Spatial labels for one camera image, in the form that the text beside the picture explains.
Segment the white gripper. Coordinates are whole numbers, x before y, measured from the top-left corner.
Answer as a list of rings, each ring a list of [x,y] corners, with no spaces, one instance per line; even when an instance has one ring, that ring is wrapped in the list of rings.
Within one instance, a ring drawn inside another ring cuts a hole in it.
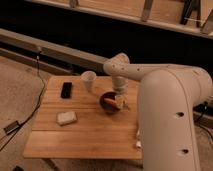
[[[121,76],[113,76],[112,88],[118,94],[126,94],[128,90],[128,80]],[[128,107],[126,98],[123,95],[116,95],[115,101],[117,108],[120,110]]]

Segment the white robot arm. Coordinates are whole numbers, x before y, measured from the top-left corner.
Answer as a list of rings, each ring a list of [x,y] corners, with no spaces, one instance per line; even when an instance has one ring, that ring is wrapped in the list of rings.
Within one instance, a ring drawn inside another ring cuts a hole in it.
[[[193,108],[213,91],[200,68],[179,64],[131,64],[120,53],[104,72],[139,83],[137,96],[143,171],[201,171]]]

